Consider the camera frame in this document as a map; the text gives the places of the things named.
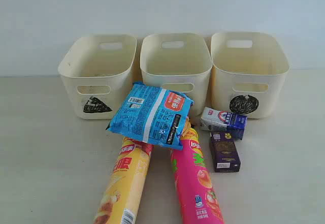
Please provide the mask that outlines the blue snack bag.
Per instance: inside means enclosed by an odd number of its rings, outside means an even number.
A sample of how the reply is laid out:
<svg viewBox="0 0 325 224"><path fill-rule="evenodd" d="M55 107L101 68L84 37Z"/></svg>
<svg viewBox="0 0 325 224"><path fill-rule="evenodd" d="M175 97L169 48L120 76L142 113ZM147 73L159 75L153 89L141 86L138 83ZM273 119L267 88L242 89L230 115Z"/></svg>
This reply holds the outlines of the blue snack bag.
<svg viewBox="0 0 325 224"><path fill-rule="evenodd" d="M193 104L181 92L135 82L107 130L136 141L182 150L180 138Z"/></svg>

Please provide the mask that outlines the orange snack bag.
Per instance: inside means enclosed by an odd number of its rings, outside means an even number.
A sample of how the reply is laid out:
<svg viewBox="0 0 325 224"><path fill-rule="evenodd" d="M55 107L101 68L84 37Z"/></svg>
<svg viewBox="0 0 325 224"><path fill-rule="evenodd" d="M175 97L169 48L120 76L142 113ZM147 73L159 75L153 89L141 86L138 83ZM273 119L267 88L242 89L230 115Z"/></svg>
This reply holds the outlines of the orange snack bag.
<svg viewBox="0 0 325 224"><path fill-rule="evenodd" d="M191 123L189 116L186 117L185 124L181 133L181 136L185 136L191 128L195 128L195 124Z"/></svg>

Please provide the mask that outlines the pink chips can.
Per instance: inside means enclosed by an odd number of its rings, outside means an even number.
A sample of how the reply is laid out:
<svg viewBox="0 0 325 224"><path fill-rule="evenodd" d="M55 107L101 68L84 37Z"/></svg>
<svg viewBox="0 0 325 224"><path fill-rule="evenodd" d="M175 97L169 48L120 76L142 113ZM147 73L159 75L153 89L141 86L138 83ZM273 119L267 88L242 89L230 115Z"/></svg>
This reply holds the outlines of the pink chips can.
<svg viewBox="0 0 325 224"><path fill-rule="evenodd" d="M171 150L170 159L182 222L224 223L196 130L190 128L180 142L183 149Z"/></svg>

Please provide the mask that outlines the yellow chips can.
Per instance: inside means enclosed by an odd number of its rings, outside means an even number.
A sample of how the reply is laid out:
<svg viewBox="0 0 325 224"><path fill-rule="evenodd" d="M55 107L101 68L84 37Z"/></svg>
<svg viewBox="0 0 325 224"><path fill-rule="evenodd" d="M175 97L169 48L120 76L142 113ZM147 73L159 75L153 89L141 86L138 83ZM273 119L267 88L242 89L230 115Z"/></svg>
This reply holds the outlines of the yellow chips can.
<svg viewBox="0 0 325 224"><path fill-rule="evenodd" d="M123 138L94 223L135 223L152 150L151 144Z"/></svg>

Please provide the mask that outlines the cream bin with square mark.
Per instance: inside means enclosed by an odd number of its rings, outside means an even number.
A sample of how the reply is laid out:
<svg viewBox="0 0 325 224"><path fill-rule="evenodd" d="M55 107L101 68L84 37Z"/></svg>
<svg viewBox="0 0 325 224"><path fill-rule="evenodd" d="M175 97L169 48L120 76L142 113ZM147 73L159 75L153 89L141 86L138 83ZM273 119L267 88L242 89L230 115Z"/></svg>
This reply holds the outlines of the cream bin with square mark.
<svg viewBox="0 0 325 224"><path fill-rule="evenodd" d="M203 37L192 33L152 34L144 38L140 52L143 82L178 91L194 104L190 116L205 107L212 60Z"/></svg>

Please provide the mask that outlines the white and blue milk carton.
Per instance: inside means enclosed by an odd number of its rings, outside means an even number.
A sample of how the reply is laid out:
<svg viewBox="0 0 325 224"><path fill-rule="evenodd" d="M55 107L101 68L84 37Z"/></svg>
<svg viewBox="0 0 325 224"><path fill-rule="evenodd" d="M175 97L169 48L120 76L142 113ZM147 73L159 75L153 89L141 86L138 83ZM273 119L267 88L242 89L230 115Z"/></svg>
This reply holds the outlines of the white and blue milk carton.
<svg viewBox="0 0 325 224"><path fill-rule="evenodd" d="M243 139L247 116L205 107L200 118L202 130L230 132L235 139Z"/></svg>

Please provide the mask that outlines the cream bin with triangle mark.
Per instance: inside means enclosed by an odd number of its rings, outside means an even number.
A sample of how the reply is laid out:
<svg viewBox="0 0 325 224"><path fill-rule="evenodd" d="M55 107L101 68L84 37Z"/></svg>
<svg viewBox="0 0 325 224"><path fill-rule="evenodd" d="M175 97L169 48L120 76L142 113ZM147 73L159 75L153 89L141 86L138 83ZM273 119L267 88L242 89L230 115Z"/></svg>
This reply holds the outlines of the cream bin with triangle mark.
<svg viewBox="0 0 325 224"><path fill-rule="evenodd" d="M130 35L82 37L72 45L58 72L78 117L113 118L133 85L136 49Z"/></svg>

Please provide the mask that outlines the purple box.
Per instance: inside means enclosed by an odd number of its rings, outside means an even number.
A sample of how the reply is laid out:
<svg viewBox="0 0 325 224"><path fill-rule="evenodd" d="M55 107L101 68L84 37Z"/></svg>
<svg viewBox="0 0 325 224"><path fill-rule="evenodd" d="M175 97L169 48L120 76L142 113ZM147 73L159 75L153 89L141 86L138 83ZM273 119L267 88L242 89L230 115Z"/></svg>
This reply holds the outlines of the purple box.
<svg viewBox="0 0 325 224"><path fill-rule="evenodd" d="M211 132L210 151L215 172L239 172L241 161L230 132Z"/></svg>

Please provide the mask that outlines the cream bin with circle mark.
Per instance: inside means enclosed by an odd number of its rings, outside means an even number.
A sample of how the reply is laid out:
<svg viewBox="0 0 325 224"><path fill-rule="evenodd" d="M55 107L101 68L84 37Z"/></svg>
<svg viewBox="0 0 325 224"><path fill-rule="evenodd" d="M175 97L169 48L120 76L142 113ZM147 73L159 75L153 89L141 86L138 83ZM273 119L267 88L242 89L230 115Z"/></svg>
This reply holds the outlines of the cream bin with circle mark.
<svg viewBox="0 0 325 224"><path fill-rule="evenodd" d="M224 32L211 37L211 106L261 119L275 110L289 71L274 37L257 32Z"/></svg>

